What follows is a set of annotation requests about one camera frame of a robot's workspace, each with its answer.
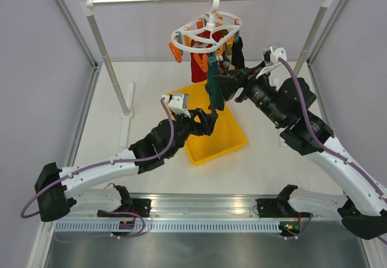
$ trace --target yellow basket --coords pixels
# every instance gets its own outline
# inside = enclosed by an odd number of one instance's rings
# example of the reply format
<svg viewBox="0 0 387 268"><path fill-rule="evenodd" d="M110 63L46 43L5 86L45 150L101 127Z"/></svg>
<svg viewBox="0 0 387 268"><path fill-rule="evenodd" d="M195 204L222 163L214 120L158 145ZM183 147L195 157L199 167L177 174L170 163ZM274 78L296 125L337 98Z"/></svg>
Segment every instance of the yellow basket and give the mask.
<svg viewBox="0 0 387 268"><path fill-rule="evenodd" d="M204 86L207 81L195 83L172 93L189 95L188 109L202 108L206 113L210 105ZM224 154L235 151L247 144L247 139L230 109L218 111L218 119L211 136L189 136L185 148L193 165L200 165Z"/></svg>

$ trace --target gray wall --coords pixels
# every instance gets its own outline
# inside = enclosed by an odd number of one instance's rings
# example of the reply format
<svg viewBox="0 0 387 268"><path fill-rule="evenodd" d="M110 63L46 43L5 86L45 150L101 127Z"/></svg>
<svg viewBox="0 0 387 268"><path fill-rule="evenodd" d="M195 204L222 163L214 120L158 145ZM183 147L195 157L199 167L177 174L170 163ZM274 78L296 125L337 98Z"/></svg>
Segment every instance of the gray wall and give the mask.
<svg viewBox="0 0 387 268"><path fill-rule="evenodd" d="M39 218L19 213L43 165L66 159L91 67L52 0L0 5L0 259L22 268Z"/></svg>
<svg viewBox="0 0 387 268"><path fill-rule="evenodd" d="M387 186L387 8L381 1L350 0L313 66L343 145Z"/></svg>
<svg viewBox="0 0 387 268"><path fill-rule="evenodd" d="M65 1L94 57L101 60L78 1ZM264 46L281 42L288 58L296 60L319 4L320 0L222 2L220 11L233 13L242 19L241 36L246 38L246 59L260 59ZM96 8L96 19L112 60L172 61L174 58L168 48L172 31L209 10L210 3L121 5Z"/></svg>

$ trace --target white table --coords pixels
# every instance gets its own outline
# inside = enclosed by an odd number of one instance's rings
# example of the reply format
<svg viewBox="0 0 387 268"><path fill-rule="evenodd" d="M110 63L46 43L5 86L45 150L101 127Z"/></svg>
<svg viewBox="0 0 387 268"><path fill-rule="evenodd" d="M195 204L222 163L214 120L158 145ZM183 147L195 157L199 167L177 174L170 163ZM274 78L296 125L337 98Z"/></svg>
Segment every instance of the white table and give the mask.
<svg viewBox="0 0 387 268"><path fill-rule="evenodd" d="M258 63L246 65L252 67ZM114 62L113 66L124 94L128 82L135 83L130 143L142 139L166 118L159 103L162 94L191 84L188 62ZM306 65L300 76L313 88ZM282 83L289 74L284 67L279 67L272 73L274 77ZM315 192L342 193L319 167L289 147L280 146L278 130L254 104L250 101L227 104L248 139L247 146L199 166L191 165L185 150L181 149L162 167L142 175L118 178L114 183L125 185L129 192L157 194L277 194L287 184ZM320 115L317 102L310 110ZM120 105L103 66L76 164L119 151L121 124Z"/></svg>

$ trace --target orange clothespin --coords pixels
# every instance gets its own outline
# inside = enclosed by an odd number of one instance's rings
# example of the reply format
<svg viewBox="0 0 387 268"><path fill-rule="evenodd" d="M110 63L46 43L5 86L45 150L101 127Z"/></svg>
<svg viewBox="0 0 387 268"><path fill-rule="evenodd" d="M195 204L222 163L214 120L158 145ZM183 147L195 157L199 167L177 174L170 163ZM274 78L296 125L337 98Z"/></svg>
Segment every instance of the orange clothespin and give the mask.
<svg viewBox="0 0 387 268"><path fill-rule="evenodd" d="M186 46L191 46L191 38L187 35L184 35L184 43L186 44Z"/></svg>
<svg viewBox="0 0 387 268"><path fill-rule="evenodd" d="M177 48L176 46L173 45L173 43L169 43L169 49L171 49L171 52L174 56L174 58L176 59L176 61L178 63L181 62L181 51L179 48Z"/></svg>
<svg viewBox="0 0 387 268"><path fill-rule="evenodd" d="M220 16L218 12L216 13L216 18L218 18L219 20L223 20L223 16ZM222 24L220 24L220 23L215 23L215 26L216 26L216 27L219 27L219 26L222 26Z"/></svg>
<svg viewBox="0 0 387 268"><path fill-rule="evenodd" d="M193 58L196 60L198 63L200 69L207 73L208 72L208 57L206 53L203 53L203 57L200 59L199 53L195 53L193 55Z"/></svg>
<svg viewBox="0 0 387 268"><path fill-rule="evenodd" d="M216 55L217 55L217 56L222 56L222 54L223 54L223 45L220 46L220 48L219 48L218 51L216 52Z"/></svg>
<svg viewBox="0 0 387 268"><path fill-rule="evenodd" d="M202 29L204 27L203 18L199 18L198 22L196 23L197 29Z"/></svg>
<svg viewBox="0 0 387 268"><path fill-rule="evenodd" d="M233 43L234 43L234 35L231 36L229 40L227 40L226 45L229 47L232 47Z"/></svg>

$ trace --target red cloth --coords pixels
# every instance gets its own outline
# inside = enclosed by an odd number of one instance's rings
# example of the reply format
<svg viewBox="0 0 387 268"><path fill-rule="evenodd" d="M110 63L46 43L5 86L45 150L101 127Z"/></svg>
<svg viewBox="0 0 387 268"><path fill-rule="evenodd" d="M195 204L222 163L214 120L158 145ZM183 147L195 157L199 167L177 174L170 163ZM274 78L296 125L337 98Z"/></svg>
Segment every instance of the red cloth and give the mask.
<svg viewBox="0 0 387 268"><path fill-rule="evenodd" d="M201 37L204 37L204 38L210 38L210 31L204 31L203 33L200 33L199 35ZM215 32L212 35L212 37L214 38L215 41L218 42L222 37L221 31ZM202 44L201 42L191 40L191 47L193 47L195 45L195 43ZM212 44L209 44L206 46L206 48L211 47L211 46L212 46ZM203 55L207 55L206 53L198 53L198 54L199 54L200 59L203 58ZM194 58L194 53L191 53L191 81L193 83L197 83L197 82L202 82L206 79L207 79L207 73L205 73L203 70L201 70L200 66L198 65L198 63L196 62L196 60Z"/></svg>

